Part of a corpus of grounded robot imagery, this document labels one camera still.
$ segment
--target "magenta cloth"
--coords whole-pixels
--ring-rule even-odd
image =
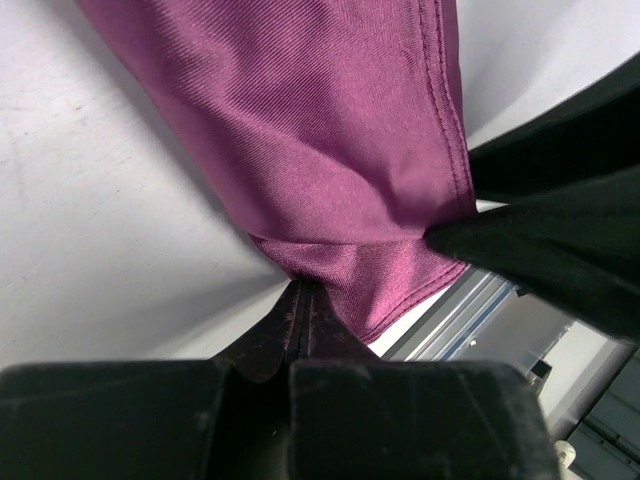
[[[78,0],[231,218],[363,341],[464,271],[453,0]]]

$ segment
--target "purple fabric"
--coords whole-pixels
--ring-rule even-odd
[[[365,342],[464,264],[475,211],[449,0],[78,0],[235,222]]]

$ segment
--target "white surface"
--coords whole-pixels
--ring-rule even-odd
[[[544,113],[640,50],[638,0],[457,3],[470,147]]]
[[[552,367],[551,375],[539,401],[554,438],[564,438],[578,423],[629,352],[629,346],[580,322],[549,351],[544,360]]]
[[[639,9],[460,2],[472,143],[629,57]],[[0,0],[0,18],[0,367],[216,353],[270,308],[284,276],[202,193],[71,0]]]
[[[284,275],[71,1],[0,18],[0,366],[216,353]]]

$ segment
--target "fabric fold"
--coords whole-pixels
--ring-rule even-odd
[[[231,218],[373,341],[465,266],[455,2],[78,0]]]

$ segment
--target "stitched hem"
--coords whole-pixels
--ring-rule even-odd
[[[451,285],[455,282],[460,276],[469,268],[469,265],[466,263],[456,263],[452,265],[446,272],[440,275],[438,278],[427,282],[409,295],[405,296],[392,310],[389,312],[382,322],[380,322],[376,327],[365,333],[360,337],[362,342],[365,344],[370,344],[376,341],[391,325],[395,323],[398,318],[407,313],[413,307],[421,303],[423,300],[427,299],[434,293],[442,290],[443,288]]]
[[[426,79],[428,83],[428,88],[426,90],[429,94],[430,101],[433,105],[436,116],[438,117],[440,135],[445,140],[445,144],[447,147],[447,156],[449,158],[449,165],[451,168],[451,180],[456,193],[456,203],[458,205],[460,215],[466,216],[468,213],[471,213],[471,209],[473,208],[473,189],[471,187],[470,171],[466,154],[466,140],[462,132],[462,124],[460,122],[460,119],[458,118],[456,109],[453,106],[453,99],[449,90],[448,75],[444,58],[444,39],[442,35],[442,4],[440,0],[433,1],[435,5],[434,17],[436,43],[438,45],[438,51],[435,55],[427,51],[427,22],[425,20],[425,7],[423,7],[424,0],[418,0],[420,41],[422,45],[423,60],[425,62],[424,70],[426,72]],[[437,66],[439,69],[439,72],[437,73],[443,79],[443,84],[442,86],[440,86],[441,88],[437,88],[438,86],[436,85],[435,77],[434,75],[432,75],[430,68],[430,65],[432,63],[431,60],[435,60],[437,62]],[[451,120],[447,121],[447,119],[445,119],[445,117],[443,116],[443,113],[445,113],[447,117],[450,117]],[[457,138],[451,138],[451,136],[447,132],[447,129],[444,128],[445,125],[453,127],[456,130]],[[460,178],[457,174],[457,168],[459,166],[462,167],[462,176],[464,177],[463,182],[460,181]]]

